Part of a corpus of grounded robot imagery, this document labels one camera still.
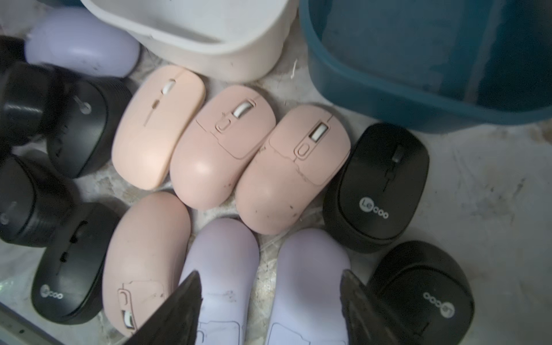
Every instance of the black mouse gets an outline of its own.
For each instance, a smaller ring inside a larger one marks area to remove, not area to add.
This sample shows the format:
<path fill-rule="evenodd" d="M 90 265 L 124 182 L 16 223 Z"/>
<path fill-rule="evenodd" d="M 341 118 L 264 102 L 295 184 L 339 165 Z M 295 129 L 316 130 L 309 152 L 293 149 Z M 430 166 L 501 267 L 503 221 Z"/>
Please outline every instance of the black mouse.
<path fill-rule="evenodd" d="M 75 207 L 56 230 L 36 270 L 31 290 L 35 310 L 57 323 L 75 325 L 102 309 L 102 274 L 119 216 L 106 206 Z"/>
<path fill-rule="evenodd" d="M 0 36 L 0 76 L 17 61 L 25 61 L 25 41 L 17 37 Z"/>
<path fill-rule="evenodd" d="M 46 247 L 72 206 L 65 185 L 45 167 L 14 155 L 0 166 L 0 238 L 5 242 Z"/>
<path fill-rule="evenodd" d="M 131 98 L 118 78 L 91 78 L 73 84 L 57 125 L 47 137 L 48 155 L 56 170 L 77 178 L 107 163 Z"/>
<path fill-rule="evenodd" d="M 460 343 L 474 317 L 466 275 L 449 254 L 429 243 L 410 241 L 393 248 L 368 289 L 419 345 Z"/>
<path fill-rule="evenodd" d="M 0 81 L 0 136 L 23 145 L 54 129 L 65 93 L 61 73 L 52 66 L 16 62 Z"/>
<path fill-rule="evenodd" d="M 428 169 L 427 149 L 406 129 L 368 127 L 330 183 L 323 205 L 326 230 L 357 252 L 389 245 L 412 220 Z"/>

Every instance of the wireless mouse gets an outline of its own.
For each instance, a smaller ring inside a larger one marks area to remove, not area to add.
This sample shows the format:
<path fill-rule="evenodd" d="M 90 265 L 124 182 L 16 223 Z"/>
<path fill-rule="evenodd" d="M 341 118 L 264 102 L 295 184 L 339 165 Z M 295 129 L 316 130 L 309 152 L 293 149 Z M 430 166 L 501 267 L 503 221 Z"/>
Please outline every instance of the wireless mouse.
<path fill-rule="evenodd" d="M 401 127 L 368 127 L 330 184 L 323 206 L 327 231 L 370 253 L 396 240 L 414 216 L 426 184 L 429 154 Z"/>
<path fill-rule="evenodd" d="M 132 206 L 113 234 L 105 258 L 105 315 L 130 337 L 178 286 L 190 216 L 174 195 L 157 192 Z"/>
<path fill-rule="evenodd" d="M 0 76 L 17 61 L 25 61 L 25 41 L 0 36 Z"/>
<path fill-rule="evenodd" d="M 278 253 L 266 345 L 347 345 L 339 285 L 345 250 L 319 229 L 291 235 Z"/>
<path fill-rule="evenodd" d="M 85 8 L 49 11 L 25 42 L 29 63 L 50 63 L 95 77 L 125 77 L 139 56 L 140 44 L 135 38 Z"/>
<path fill-rule="evenodd" d="M 380 262 L 368 289 L 417 344 L 456 345 L 474 317 L 474 298 L 457 262 L 434 245 L 402 243 Z"/>
<path fill-rule="evenodd" d="M 292 225 L 345 163 L 351 142 L 329 112 L 291 110 L 268 136 L 236 187 L 236 207 L 253 231 L 275 235 Z"/>
<path fill-rule="evenodd" d="M 67 188 L 46 168 L 9 156 L 0 166 L 0 238 L 28 247 L 46 247 L 73 206 Z"/>
<path fill-rule="evenodd" d="M 201 277 L 199 344 L 243 345 L 258 267 L 257 240 L 242 222 L 215 219 L 199 232 L 181 275 L 181 282 L 195 270 Z"/>
<path fill-rule="evenodd" d="M 77 205 L 56 229 L 36 270 L 34 309 L 65 325 L 85 323 L 102 309 L 102 271 L 119 216 L 98 203 Z"/>
<path fill-rule="evenodd" d="M 132 94 L 118 78 L 83 79 L 71 87 L 53 132 L 50 161 L 69 178 L 88 175 L 111 158 L 119 121 Z"/>
<path fill-rule="evenodd" d="M 205 99 L 205 86 L 178 66 L 154 71 L 127 107 L 113 143 L 113 166 L 127 182 L 159 187 L 178 139 Z"/>
<path fill-rule="evenodd" d="M 174 149 L 176 195 L 198 210 L 222 204 L 274 126 L 274 112 L 258 92 L 226 88 L 201 109 Z"/>
<path fill-rule="evenodd" d="M 52 66 L 16 62 L 0 81 L 0 136 L 23 145 L 49 133 L 59 115 L 64 85 Z"/>

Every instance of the white plastic basin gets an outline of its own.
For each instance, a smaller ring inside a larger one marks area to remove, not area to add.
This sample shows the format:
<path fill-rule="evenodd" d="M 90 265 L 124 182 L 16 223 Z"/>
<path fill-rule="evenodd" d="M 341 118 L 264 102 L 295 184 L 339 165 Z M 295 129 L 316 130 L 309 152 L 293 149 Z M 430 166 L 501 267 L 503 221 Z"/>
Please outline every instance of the white plastic basin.
<path fill-rule="evenodd" d="M 82 0 L 154 54 L 203 75 L 247 82 L 282 53 L 298 0 Z"/>

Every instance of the container rim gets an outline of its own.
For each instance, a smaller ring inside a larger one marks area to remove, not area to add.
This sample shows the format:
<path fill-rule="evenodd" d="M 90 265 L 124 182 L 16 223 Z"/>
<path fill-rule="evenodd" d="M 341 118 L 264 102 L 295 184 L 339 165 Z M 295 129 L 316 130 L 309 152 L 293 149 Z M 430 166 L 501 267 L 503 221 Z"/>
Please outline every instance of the container rim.
<path fill-rule="evenodd" d="M 252 30 L 251 33 L 244 35 L 243 38 L 240 40 L 222 43 L 200 43 L 191 39 L 186 39 L 167 31 L 152 28 L 145 24 L 126 19 L 117 14 L 109 12 L 97 5 L 94 0 L 81 1 L 84 6 L 100 20 L 105 21 L 110 25 L 121 28 L 122 30 L 131 31 L 133 33 L 137 33 L 139 35 L 146 36 L 181 49 L 186 49 L 197 54 L 229 55 L 248 48 L 257 40 L 265 36 L 266 33 L 272 30 L 276 23 L 282 18 L 285 11 L 288 9 L 288 6 L 293 6 L 293 3 L 296 3 L 297 0 L 285 0 L 282 8 L 280 9 L 280 12 L 273 17 L 270 25 L 264 26 L 258 30 Z"/>
<path fill-rule="evenodd" d="M 355 83 L 382 90 L 392 95 L 403 97 L 416 103 L 427 104 L 434 108 L 442 109 L 451 114 L 460 113 L 462 117 L 479 123 L 491 123 L 496 125 L 522 125 L 538 122 L 552 117 L 552 106 L 543 107 L 528 112 L 503 112 L 500 110 L 469 104 L 459 100 L 450 99 L 434 93 L 415 89 L 404 84 L 389 81 L 368 73 L 357 71 L 335 58 L 320 41 L 314 30 L 310 17 L 311 0 L 300 0 L 299 18 L 301 28 L 305 35 L 309 50 L 336 74 L 350 79 Z"/>

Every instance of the gray floor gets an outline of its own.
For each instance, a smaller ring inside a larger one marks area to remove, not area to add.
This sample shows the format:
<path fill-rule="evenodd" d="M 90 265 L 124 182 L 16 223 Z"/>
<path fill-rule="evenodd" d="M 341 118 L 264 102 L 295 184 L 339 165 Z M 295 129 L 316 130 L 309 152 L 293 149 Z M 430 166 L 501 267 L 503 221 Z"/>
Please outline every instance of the gray floor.
<path fill-rule="evenodd" d="M 24 36 L 44 13 L 46 8 L 34 0 L 0 0 L 0 34 Z M 133 80 L 139 83 L 163 63 L 144 51 Z M 208 78 L 204 82 L 208 98 L 227 86 Z M 328 106 L 343 120 L 353 141 L 376 122 L 334 107 L 317 93 L 309 78 L 306 46 L 297 21 L 276 68 L 251 86 L 267 91 L 278 118 L 301 103 Z M 484 125 L 448 135 L 415 134 L 427 146 L 431 163 L 420 206 L 401 241 L 421 239 L 437 244 L 464 268 L 475 295 L 476 313 L 462 344 L 550 343 L 552 121 L 514 128 Z M 20 153 L 33 149 L 43 151 L 44 143 L 30 144 Z M 147 194 L 122 180 L 111 164 L 75 182 L 84 200 L 102 200 L 120 212 Z M 311 204 L 292 231 L 323 227 L 321 200 L 319 196 Z M 233 197 L 219 208 L 192 211 L 194 232 L 226 215 L 236 215 Z M 288 235 L 260 237 L 261 265 L 250 303 L 248 345 L 264 343 L 276 257 Z M 60 326 L 34 312 L 29 290 L 42 252 L 0 242 L 0 301 L 68 345 L 124 341 L 103 313 L 84 325 Z M 367 281 L 383 254 L 350 252 L 354 271 Z"/>

